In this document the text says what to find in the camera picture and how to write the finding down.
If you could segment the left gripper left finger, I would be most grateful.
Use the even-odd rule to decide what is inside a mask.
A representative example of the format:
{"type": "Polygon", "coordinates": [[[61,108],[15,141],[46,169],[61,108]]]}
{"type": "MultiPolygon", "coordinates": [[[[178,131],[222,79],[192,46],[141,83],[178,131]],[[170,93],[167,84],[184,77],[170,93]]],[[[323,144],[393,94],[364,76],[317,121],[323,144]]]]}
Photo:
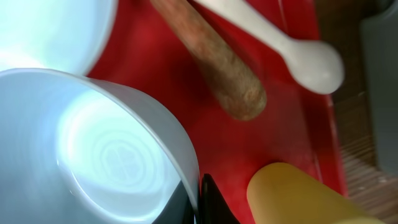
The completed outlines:
{"type": "Polygon", "coordinates": [[[179,182],[166,206],[152,224],[194,224],[194,218],[185,187],[179,182]]]}

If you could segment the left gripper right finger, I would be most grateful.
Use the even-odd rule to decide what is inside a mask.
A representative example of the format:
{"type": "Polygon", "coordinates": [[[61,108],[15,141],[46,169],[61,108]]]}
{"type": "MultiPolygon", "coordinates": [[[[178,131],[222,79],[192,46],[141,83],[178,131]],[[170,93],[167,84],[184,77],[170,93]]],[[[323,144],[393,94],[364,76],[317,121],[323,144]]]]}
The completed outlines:
{"type": "Polygon", "coordinates": [[[239,224],[210,174],[201,180],[200,217],[202,224],[239,224]]]}

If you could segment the yellow plastic cup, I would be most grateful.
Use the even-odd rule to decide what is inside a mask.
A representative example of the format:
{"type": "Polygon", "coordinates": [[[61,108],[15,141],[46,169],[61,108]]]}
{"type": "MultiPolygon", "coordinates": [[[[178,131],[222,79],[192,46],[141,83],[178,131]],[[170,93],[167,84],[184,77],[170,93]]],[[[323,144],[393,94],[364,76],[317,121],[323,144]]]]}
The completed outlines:
{"type": "Polygon", "coordinates": [[[273,163],[247,188],[254,221],[264,224],[383,224],[300,169],[273,163]]]}

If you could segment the small light blue bowl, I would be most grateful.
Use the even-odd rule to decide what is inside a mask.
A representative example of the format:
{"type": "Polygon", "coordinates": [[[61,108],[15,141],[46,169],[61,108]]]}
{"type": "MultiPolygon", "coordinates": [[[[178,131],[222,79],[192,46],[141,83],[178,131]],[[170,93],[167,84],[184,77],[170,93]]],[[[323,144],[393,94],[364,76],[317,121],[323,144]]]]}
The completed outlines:
{"type": "Polygon", "coordinates": [[[2,223],[152,223],[199,168],[178,119],[128,86],[56,70],[1,73],[2,223]]]}

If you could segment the large light blue plate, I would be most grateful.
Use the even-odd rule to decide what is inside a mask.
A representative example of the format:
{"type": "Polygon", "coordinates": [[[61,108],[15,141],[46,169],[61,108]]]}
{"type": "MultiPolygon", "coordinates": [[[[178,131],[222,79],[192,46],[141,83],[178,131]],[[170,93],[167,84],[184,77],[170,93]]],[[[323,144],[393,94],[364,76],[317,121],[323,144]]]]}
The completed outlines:
{"type": "Polygon", "coordinates": [[[86,76],[108,43],[117,0],[1,0],[1,70],[86,76]]]}

